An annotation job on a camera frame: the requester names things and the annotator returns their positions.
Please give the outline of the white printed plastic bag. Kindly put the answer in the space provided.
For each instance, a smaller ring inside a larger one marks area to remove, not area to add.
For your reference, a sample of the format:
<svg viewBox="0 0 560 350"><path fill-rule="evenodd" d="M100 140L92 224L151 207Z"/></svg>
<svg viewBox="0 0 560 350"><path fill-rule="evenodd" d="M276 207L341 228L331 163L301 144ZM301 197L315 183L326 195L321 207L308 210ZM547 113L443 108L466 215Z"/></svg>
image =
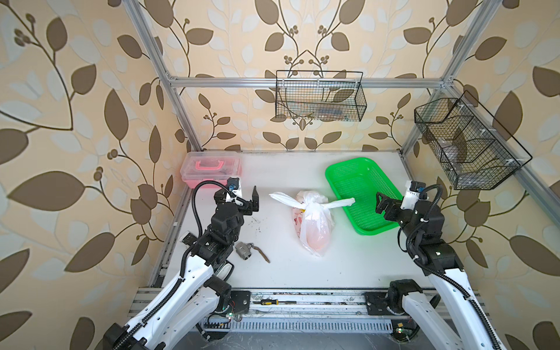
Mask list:
<svg viewBox="0 0 560 350"><path fill-rule="evenodd" d="M269 195L275 201L292 209L296 234L302 246L312 255L321 257L329 247L334 219L332 209L352 206L354 198L329 202L328 198L315 190L302 190L296 197L282 192Z"/></svg>

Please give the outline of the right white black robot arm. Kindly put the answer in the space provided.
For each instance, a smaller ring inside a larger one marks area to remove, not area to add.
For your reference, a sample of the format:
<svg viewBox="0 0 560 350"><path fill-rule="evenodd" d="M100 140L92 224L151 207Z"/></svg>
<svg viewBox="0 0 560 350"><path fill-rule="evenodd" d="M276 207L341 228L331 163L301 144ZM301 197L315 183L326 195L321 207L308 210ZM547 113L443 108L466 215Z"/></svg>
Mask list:
<svg viewBox="0 0 560 350"><path fill-rule="evenodd" d="M438 205L442 185L409 181L403 199L376 194L376 213L397 223L405 252L431 281L437 293L428 297L412 279L391 281L385 295L365 293L370 316L409 316L414 333L422 331L435 349L504 349L478 302L464 266L441 238L445 218Z"/></svg>

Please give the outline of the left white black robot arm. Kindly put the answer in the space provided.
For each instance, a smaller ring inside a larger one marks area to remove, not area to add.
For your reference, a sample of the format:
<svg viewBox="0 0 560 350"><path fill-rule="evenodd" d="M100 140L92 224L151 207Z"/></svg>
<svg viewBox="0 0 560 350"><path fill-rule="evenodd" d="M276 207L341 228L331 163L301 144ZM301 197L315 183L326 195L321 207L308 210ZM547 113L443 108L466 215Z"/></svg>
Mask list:
<svg viewBox="0 0 560 350"><path fill-rule="evenodd" d="M179 272L124 326L113 324L100 342L102 349L173 349L205 318L232 308L231 286L217 274L239 240L245 217L259 210L259 195L254 191L251 200L243 199L237 177L225 184L204 180L193 192L205 185L219 188L208 227L194 216L199 236L188 244Z"/></svg>

